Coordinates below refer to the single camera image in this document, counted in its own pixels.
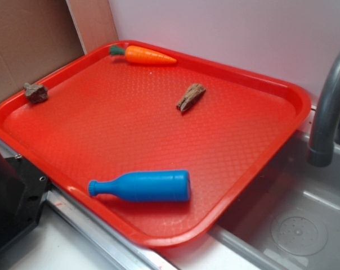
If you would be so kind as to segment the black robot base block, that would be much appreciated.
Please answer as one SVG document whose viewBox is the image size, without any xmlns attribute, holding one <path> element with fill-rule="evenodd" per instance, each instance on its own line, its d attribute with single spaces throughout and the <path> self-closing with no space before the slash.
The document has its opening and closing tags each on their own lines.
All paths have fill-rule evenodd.
<svg viewBox="0 0 340 270">
<path fill-rule="evenodd" d="M 28 159 L 0 153 L 0 253 L 36 228 L 49 185 Z"/>
</svg>

